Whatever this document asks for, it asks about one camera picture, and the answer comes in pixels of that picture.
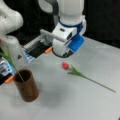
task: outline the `flower stem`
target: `flower stem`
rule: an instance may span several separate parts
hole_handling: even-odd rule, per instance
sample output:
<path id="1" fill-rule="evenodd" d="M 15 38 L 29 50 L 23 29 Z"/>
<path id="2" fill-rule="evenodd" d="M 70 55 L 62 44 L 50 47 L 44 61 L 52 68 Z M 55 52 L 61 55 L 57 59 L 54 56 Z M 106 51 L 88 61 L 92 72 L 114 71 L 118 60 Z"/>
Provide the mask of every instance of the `flower stem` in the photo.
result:
<path id="1" fill-rule="evenodd" d="M 98 84 L 98 85 L 100 85 L 100 86 L 102 86 L 102 87 L 104 87 L 104 88 L 106 88 L 106 89 L 114 92 L 114 93 L 116 93 L 115 90 L 113 90 L 113 89 L 111 89 L 111 88 L 109 88 L 109 87 L 107 87 L 107 86 L 105 86 L 105 85 L 103 85 L 103 84 L 101 84 L 101 83 L 98 83 L 98 82 L 96 82 L 96 81 L 94 81 L 94 80 L 92 80 L 92 79 L 90 79 L 90 78 L 88 78 L 88 77 L 86 77 L 86 76 L 82 76 L 82 77 L 83 77 L 83 78 L 86 78 L 87 80 L 90 80 L 91 82 L 94 82 L 94 83 L 96 83 L 96 84 Z"/>

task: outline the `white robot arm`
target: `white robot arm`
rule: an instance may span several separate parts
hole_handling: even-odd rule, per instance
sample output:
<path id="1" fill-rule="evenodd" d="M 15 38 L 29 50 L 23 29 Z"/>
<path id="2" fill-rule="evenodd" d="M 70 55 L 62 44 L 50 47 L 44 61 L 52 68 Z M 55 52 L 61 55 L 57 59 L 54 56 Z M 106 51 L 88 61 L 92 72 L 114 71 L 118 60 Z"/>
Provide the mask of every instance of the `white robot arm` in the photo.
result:
<path id="1" fill-rule="evenodd" d="M 5 54 L 7 48 L 9 49 L 16 69 L 23 66 L 27 62 L 27 59 L 17 38 L 6 34 L 19 29 L 22 25 L 23 18 L 20 13 L 10 9 L 3 0 L 0 0 L 0 39 L 2 40 L 0 47 Z"/>
<path id="2" fill-rule="evenodd" d="M 82 14 L 84 0 L 38 0 L 40 8 L 47 13 L 59 16 L 59 22 L 52 32 L 53 53 L 68 57 L 84 42 L 86 20 Z"/>

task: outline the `white table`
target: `white table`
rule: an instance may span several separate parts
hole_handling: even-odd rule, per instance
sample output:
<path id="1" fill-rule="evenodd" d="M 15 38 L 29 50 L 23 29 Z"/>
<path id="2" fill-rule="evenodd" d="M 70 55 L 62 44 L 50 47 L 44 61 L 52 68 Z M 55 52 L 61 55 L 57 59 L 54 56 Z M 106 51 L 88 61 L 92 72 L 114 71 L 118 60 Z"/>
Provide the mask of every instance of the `white table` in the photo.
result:
<path id="1" fill-rule="evenodd" d="M 114 90 L 68 75 L 63 61 Z M 24 102 L 12 82 L 0 87 L 0 120 L 118 120 L 120 117 L 120 49 L 85 40 L 73 56 L 41 55 L 30 66 L 39 97 Z"/>

